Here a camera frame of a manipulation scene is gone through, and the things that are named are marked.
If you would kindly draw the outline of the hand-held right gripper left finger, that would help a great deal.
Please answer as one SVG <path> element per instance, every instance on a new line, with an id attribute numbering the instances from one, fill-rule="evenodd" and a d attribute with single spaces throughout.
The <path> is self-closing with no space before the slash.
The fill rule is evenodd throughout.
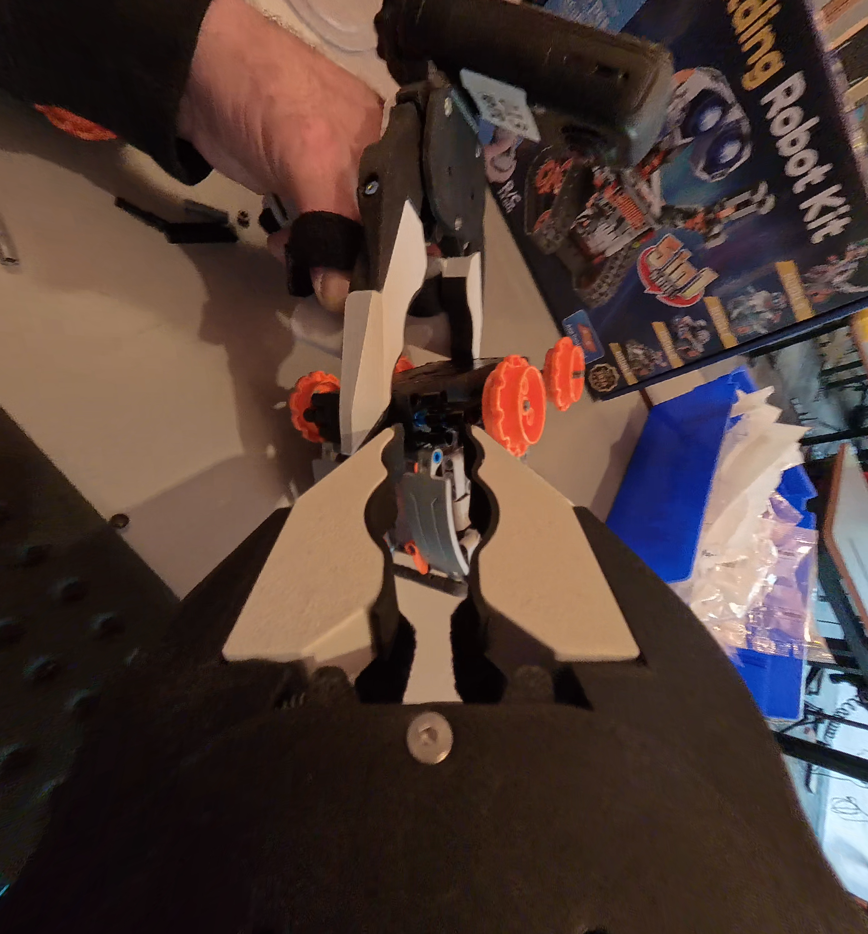
<path id="1" fill-rule="evenodd" d="M 304 493 L 271 548 L 224 646 L 230 662 L 301 662 L 308 673 L 341 669 L 351 683 L 378 649 L 370 622 L 384 556 L 366 520 L 388 478 L 381 431 Z"/>

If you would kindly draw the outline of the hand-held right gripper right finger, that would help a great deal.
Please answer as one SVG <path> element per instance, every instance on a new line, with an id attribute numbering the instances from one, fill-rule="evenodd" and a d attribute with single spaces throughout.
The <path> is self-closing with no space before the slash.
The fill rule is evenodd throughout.
<path id="1" fill-rule="evenodd" d="M 551 675 L 582 663 L 634 662 L 640 650 L 580 524 L 574 504 L 473 428 L 476 489 L 488 525 L 474 554 L 470 594 L 485 656 L 504 676 Z"/>

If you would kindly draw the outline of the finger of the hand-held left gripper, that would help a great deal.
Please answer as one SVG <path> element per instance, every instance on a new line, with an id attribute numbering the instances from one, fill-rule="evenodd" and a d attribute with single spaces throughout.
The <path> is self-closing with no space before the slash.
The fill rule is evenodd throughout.
<path id="1" fill-rule="evenodd" d="M 347 456 L 357 453 L 389 408 L 408 311 L 427 269 L 423 223 L 407 200 L 381 287 L 347 297 L 340 377 L 341 448 Z"/>
<path id="2" fill-rule="evenodd" d="M 480 356 L 484 329 L 483 258 L 438 259 L 435 280 L 449 326 L 450 358 L 472 366 Z"/>

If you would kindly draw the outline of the building kit robot model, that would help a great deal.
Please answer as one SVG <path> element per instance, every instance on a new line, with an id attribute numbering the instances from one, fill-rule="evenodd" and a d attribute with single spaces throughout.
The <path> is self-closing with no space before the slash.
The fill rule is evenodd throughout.
<path id="1" fill-rule="evenodd" d="M 418 575 L 443 575 L 462 581 L 470 573 L 475 551 L 491 528 L 474 507 L 471 469 L 475 452 L 467 430 L 482 429 L 512 457 L 521 458 L 542 437 L 548 404 L 561 412 L 577 403 L 585 371 L 582 348 L 564 336 L 549 349 L 542 368 L 525 357 L 476 359 L 470 368 L 451 360 L 414 366 L 405 357 L 395 365 L 391 402 L 381 426 L 404 430 L 403 474 L 397 488 L 397 518 L 384 533 L 392 552 L 410 556 Z M 334 375 L 312 371 L 299 378 L 289 396 L 291 422 L 308 442 L 319 443 L 314 461 L 318 481 L 342 463 L 341 383 Z M 524 546 L 524 558 L 565 539 L 565 520 L 572 505 L 524 466 L 492 453 L 482 467 L 497 502 L 507 515 L 497 520 L 498 543 L 508 547 L 518 536 L 533 536 L 535 549 Z"/>

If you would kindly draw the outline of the person's left forearm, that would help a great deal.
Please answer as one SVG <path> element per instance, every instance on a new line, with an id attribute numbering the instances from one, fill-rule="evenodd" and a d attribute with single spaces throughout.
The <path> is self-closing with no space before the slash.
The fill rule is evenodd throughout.
<path id="1" fill-rule="evenodd" d="M 101 125 L 195 185 L 176 129 L 209 1 L 0 1 L 0 90 Z"/>

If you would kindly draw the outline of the person's left hand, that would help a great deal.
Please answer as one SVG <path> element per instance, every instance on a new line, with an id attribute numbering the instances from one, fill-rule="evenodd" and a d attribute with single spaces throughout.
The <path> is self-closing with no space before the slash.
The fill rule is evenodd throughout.
<path id="1" fill-rule="evenodd" d="M 241 1 L 203 18 L 176 129 L 207 163 L 301 214 L 358 220 L 358 169 L 383 102 L 357 76 Z"/>

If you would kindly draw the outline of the blue storage bin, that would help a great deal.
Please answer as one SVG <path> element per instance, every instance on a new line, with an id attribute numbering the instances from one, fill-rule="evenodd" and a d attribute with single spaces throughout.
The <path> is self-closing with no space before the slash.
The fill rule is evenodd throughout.
<path id="1" fill-rule="evenodd" d="M 692 572 L 709 488 L 724 431 L 731 426 L 737 389 L 760 389 L 744 367 L 656 403 L 608 514 L 608 527 L 687 607 L 675 587 Z M 802 526 L 817 531 L 809 509 L 816 488 L 803 459 L 799 468 L 785 474 L 779 491 L 802 510 Z M 732 662 L 768 720 L 793 723 L 801 717 L 807 663 L 815 638 L 801 663 L 748 662 L 740 668 Z"/>

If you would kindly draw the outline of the scattered small connector pins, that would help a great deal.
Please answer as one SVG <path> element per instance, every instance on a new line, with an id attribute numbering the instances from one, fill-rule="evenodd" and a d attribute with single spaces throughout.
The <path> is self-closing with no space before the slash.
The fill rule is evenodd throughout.
<path id="1" fill-rule="evenodd" d="M 185 203 L 188 219 L 180 220 L 169 220 L 121 196 L 113 199 L 113 205 L 145 227 L 162 234 L 167 243 L 175 246 L 236 244 L 240 240 L 238 227 L 250 220 L 246 212 L 231 217 L 217 208 L 193 202 Z M 17 269 L 20 263 L 16 242 L 0 214 L 0 265 Z"/>

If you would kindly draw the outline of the blue robot kit box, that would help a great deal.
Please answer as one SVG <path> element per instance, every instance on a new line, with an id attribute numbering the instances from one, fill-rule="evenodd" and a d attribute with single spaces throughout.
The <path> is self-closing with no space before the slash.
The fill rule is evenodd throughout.
<path id="1" fill-rule="evenodd" d="M 491 144 L 494 200 L 592 398 L 862 307 L 868 180 L 813 2 L 534 5 L 674 62 L 655 142 L 626 169 Z"/>

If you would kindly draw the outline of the dark perforated tray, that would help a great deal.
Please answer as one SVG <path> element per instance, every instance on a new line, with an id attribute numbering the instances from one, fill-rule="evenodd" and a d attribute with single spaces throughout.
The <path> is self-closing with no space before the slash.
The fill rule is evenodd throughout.
<path id="1" fill-rule="evenodd" d="M 0 878 L 39 843 L 105 684 L 177 598 L 0 407 Z"/>

